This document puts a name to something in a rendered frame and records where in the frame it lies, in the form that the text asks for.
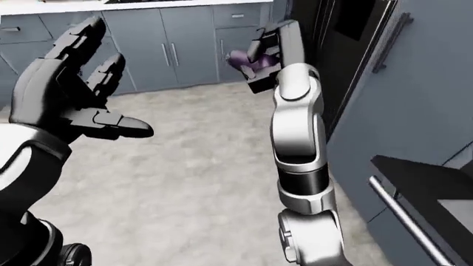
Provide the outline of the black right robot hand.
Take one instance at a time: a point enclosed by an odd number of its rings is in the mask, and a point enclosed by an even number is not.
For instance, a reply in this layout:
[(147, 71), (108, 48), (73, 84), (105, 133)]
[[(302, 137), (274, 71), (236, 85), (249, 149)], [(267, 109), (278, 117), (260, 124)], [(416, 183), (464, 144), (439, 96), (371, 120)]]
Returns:
[(283, 68), (305, 62), (299, 23), (289, 19), (261, 28), (257, 39), (251, 42), (247, 57), (251, 64), (258, 65), (245, 73), (252, 93), (274, 89), (278, 84), (276, 76)]

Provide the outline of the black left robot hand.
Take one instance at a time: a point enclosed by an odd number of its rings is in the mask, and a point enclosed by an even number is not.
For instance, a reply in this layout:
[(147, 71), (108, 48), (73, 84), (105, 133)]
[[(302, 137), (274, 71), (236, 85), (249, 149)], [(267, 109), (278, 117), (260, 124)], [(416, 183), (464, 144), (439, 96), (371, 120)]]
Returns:
[(45, 130), (65, 143), (82, 135), (106, 140), (152, 137), (154, 130), (145, 121), (106, 108), (123, 77), (126, 59), (121, 53), (109, 57), (88, 79), (79, 77), (105, 32), (102, 18), (89, 17), (35, 59), (16, 82), (9, 122)]

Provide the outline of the purple eggplant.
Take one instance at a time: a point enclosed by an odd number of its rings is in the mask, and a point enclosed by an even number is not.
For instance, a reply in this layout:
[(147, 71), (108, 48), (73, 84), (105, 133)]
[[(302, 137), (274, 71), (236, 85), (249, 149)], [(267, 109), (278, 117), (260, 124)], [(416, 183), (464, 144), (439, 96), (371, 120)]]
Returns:
[(236, 70), (241, 70), (242, 67), (245, 66), (256, 72), (263, 68), (276, 66), (279, 63), (279, 58), (274, 55), (263, 53), (256, 61), (251, 63), (248, 59), (247, 52), (242, 50), (232, 50), (227, 54), (226, 61)]

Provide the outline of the black built-in appliance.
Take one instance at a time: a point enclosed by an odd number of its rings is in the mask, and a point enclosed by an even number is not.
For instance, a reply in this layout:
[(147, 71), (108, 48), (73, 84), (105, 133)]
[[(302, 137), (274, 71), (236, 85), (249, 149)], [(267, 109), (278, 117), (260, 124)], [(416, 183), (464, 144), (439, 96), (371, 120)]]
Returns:
[(321, 78), (326, 134), (331, 136), (366, 68), (397, 0), (289, 0), (306, 59)]

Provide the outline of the narrow grey cabinet door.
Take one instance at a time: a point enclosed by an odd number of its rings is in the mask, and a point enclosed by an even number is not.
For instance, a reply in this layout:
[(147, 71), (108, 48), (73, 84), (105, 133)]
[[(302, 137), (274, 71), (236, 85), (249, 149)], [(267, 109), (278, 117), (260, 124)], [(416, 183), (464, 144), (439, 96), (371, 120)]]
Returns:
[[(252, 39), (257, 37), (258, 29), (258, 26), (216, 29), (217, 64), (221, 83), (244, 80), (240, 72), (227, 64), (226, 56), (232, 50), (242, 50), (246, 52)], [(225, 55), (223, 57), (221, 55), (220, 39), (224, 41)]]

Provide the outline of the grey drawer front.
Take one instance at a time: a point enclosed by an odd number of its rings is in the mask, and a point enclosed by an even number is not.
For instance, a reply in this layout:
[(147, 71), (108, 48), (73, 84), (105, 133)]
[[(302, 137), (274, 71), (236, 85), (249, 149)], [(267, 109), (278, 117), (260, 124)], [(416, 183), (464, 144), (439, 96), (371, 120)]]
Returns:
[(216, 28), (263, 26), (270, 17), (270, 3), (213, 6)]
[(71, 15), (66, 13), (2, 16), (0, 27), (20, 27), (21, 30), (15, 33), (0, 31), (0, 44), (57, 39), (67, 30), (70, 19)]

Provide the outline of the tall grey cabinet panel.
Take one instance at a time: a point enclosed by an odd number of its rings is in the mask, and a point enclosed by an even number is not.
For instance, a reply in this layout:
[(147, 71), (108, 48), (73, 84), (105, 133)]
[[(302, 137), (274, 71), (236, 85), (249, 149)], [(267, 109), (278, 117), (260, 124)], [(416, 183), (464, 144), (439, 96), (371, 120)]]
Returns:
[(377, 154), (440, 165), (473, 141), (473, 0), (398, 0), (328, 145), (365, 220)]

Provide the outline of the white kitchen countertop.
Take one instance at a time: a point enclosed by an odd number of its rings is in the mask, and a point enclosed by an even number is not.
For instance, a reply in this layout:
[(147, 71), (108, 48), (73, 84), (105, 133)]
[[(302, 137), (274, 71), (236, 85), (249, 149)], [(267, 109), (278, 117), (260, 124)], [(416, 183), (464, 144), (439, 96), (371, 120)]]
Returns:
[(109, 4), (108, 1), (109, 0), (0, 0), (0, 16), (273, 2), (273, 0), (165, 0)]

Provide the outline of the black robot hip joint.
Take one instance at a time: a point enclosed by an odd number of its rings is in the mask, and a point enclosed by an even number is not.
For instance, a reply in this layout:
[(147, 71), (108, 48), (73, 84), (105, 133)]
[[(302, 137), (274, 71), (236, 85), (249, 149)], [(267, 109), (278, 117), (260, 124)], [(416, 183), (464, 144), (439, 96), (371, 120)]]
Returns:
[(91, 250), (82, 243), (64, 245), (57, 266), (92, 266)]

